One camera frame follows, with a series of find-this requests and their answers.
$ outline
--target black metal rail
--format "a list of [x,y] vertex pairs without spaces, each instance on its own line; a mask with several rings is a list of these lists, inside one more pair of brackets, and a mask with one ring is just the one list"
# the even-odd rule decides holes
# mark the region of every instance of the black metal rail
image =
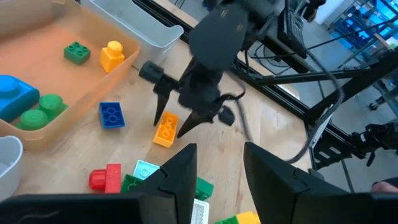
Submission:
[[[163,23],[165,26],[171,27],[180,25],[184,29],[181,40],[188,43],[188,34],[193,29],[192,26],[178,18],[172,12],[164,9],[162,6],[151,0],[133,0],[139,7]],[[296,117],[302,119],[305,123],[306,132],[314,125],[314,120],[307,120],[307,112],[309,107],[296,99],[291,94],[284,91],[277,85],[260,85],[259,81],[263,76],[253,68],[249,69],[249,74],[246,74],[246,64],[239,60],[239,65],[231,65],[231,71],[240,79],[251,85],[257,91],[266,95],[287,111],[294,114]],[[358,152],[352,145],[350,137],[337,128],[334,124],[328,124],[317,146],[310,151],[311,161],[314,169],[318,170],[322,167],[329,166],[342,159],[351,157],[352,154],[363,159],[364,154]]]

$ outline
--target white container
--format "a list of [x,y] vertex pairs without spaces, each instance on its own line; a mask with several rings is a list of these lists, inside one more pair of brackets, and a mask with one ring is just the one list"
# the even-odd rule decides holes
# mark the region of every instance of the white container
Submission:
[[184,33],[181,26],[164,26],[131,0],[81,0],[81,4],[140,43],[141,51],[133,63],[137,69],[147,60],[160,64]]
[[14,136],[0,138],[0,201],[13,195],[18,187],[22,143]]

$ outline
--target orange lego block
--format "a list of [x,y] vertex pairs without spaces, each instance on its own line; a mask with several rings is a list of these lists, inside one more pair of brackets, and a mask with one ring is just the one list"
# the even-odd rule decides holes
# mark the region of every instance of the orange lego block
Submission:
[[239,224],[260,224],[259,215],[256,212],[244,212],[236,215]]
[[178,116],[168,111],[164,111],[154,137],[154,143],[160,144],[164,147],[170,147],[174,142],[177,125]]
[[110,41],[107,47],[102,48],[99,62],[106,73],[111,72],[124,61],[122,50],[123,46],[115,40]]

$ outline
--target green duplo brick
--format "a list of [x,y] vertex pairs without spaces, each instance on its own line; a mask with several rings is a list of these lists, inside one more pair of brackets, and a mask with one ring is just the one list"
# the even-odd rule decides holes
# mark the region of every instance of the green duplo brick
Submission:
[[221,220],[216,222],[216,224],[239,224],[238,218],[236,216],[227,218],[225,220]]
[[199,200],[206,200],[213,194],[214,185],[203,180],[202,178],[197,178],[197,187],[195,191],[195,198]]
[[129,192],[134,187],[137,187],[143,180],[133,177],[129,174],[124,176],[121,193]]
[[90,58],[90,55],[91,51],[79,44],[79,42],[74,42],[63,50],[63,56],[77,65],[85,63]]

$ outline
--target wooden tabletop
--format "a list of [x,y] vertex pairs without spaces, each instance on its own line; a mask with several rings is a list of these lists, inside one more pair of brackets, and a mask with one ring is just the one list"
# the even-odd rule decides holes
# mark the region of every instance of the wooden tabletop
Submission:
[[[174,7],[167,0],[157,0],[180,18],[195,25],[196,21]],[[162,64],[165,71],[178,78],[190,61],[187,45],[179,41]],[[253,68],[268,75],[269,72],[253,60]],[[120,130],[103,130],[98,118],[98,105],[86,115],[51,149],[43,152],[24,152],[21,163],[21,182],[16,194],[86,193],[88,176],[93,169],[105,168],[109,163],[122,164],[122,173],[132,174],[138,159],[162,165],[181,148],[194,142],[198,146],[198,176],[214,184],[210,203],[210,220],[231,217],[248,210],[255,211],[243,165],[242,127],[234,104],[229,104],[236,114],[232,127],[221,124],[202,124],[176,139],[170,149],[152,143],[157,127],[153,127],[157,96],[153,85],[138,77],[131,69],[127,78],[103,101],[121,104],[126,127]],[[254,143],[275,155],[288,159],[296,155],[306,136],[302,120],[277,103],[247,86],[242,104],[248,118]],[[291,93],[296,91],[285,86]],[[239,93],[240,87],[224,75],[220,89],[223,93]],[[189,110],[177,103],[178,95],[172,93],[166,110],[179,116],[178,128],[189,115]],[[307,154],[295,166],[307,170],[311,167]]]

